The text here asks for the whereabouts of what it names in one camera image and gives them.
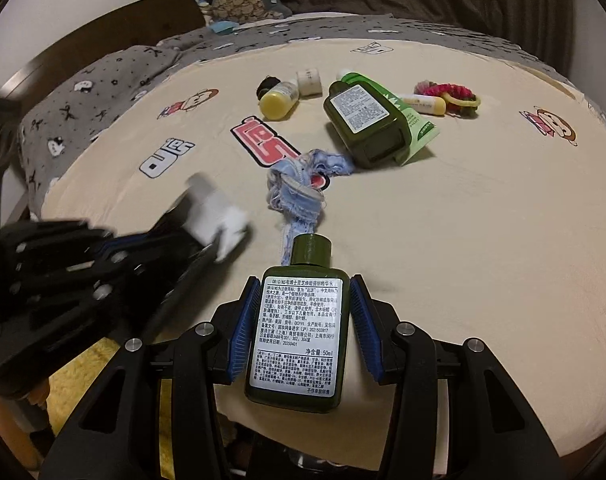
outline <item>gray blanket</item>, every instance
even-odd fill
[[[407,40],[516,61],[569,83],[518,45],[463,28],[391,16],[315,18],[284,25],[247,28],[227,36],[200,28],[155,47],[133,46],[109,54],[75,74],[36,105],[20,125],[30,211],[40,216],[50,186],[139,98],[167,76],[201,60],[306,38]]]

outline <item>screw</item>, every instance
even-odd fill
[[[128,352],[136,352],[139,348],[143,346],[143,341],[137,337],[133,337],[129,341],[125,343],[125,349]]]
[[[210,335],[212,332],[214,332],[214,325],[212,325],[212,323],[208,323],[207,321],[204,321],[202,323],[199,323],[194,331],[198,334],[198,335]]]
[[[127,257],[128,257],[128,253],[126,251],[119,251],[118,253],[114,253],[112,255],[112,258],[110,258],[110,261],[113,264],[118,264],[118,263],[122,262]]]
[[[111,292],[112,292],[112,285],[108,285],[106,283],[105,285],[97,286],[96,290],[92,293],[92,297],[96,301],[101,301],[101,300],[104,300],[105,298],[107,298]]]
[[[480,339],[470,339],[467,342],[467,347],[472,352],[482,352],[483,350],[485,350],[485,344]]]
[[[400,335],[412,335],[414,332],[416,332],[416,328],[412,323],[406,323],[403,321],[397,325],[397,332],[400,333]]]

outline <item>wooden headboard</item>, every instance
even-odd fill
[[[154,46],[163,38],[203,26],[195,0],[139,0],[61,38],[16,72],[1,87],[0,96],[21,101],[25,115],[97,59],[136,44]]]

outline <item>blue fabric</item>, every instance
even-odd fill
[[[229,34],[238,27],[237,22],[213,22],[208,25],[209,30],[216,34]]]
[[[274,164],[267,176],[267,202],[275,211],[282,211],[287,225],[283,231],[282,265],[289,265],[294,238],[313,233],[324,202],[323,193],[312,188],[312,177],[349,175],[354,171],[352,161],[322,150],[284,158]]]

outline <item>white label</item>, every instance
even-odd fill
[[[360,85],[338,94],[331,102],[355,134],[389,115],[381,103]]]
[[[332,397],[341,328],[343,282],[270,276],[254,336],[250,385]]]
[[[281,81],[278,85],[270,90],[270,92],[276,92],[277,94],[285,95],[286,98],[296,101],[299,98],[299,88],[289,81]]]
[[[431,96],[415,96],[411,95],[403,99],[406,105],[411,106],[420,114],[434,114],[436,101]]]

